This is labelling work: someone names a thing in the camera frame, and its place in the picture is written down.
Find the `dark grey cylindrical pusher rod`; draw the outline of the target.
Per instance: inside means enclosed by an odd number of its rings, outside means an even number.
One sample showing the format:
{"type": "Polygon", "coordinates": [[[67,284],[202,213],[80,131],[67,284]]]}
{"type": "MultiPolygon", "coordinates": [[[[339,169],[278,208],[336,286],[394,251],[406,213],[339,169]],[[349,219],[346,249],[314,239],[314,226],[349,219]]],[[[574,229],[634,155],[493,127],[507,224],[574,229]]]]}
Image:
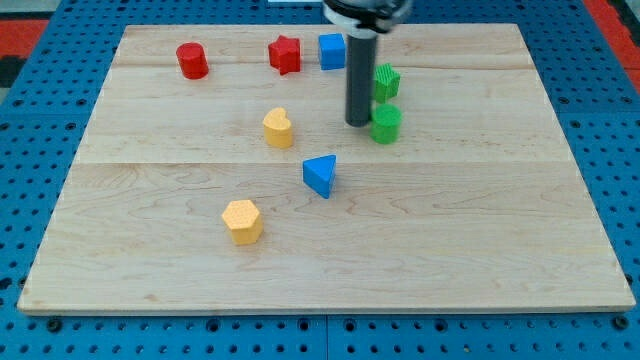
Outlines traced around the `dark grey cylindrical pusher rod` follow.
{"type": "Polygon", "coordinates": [[[370,121],[376,52],[376,37],[347,37],[345,121],[352,127],[364,127],[370,121]]]}

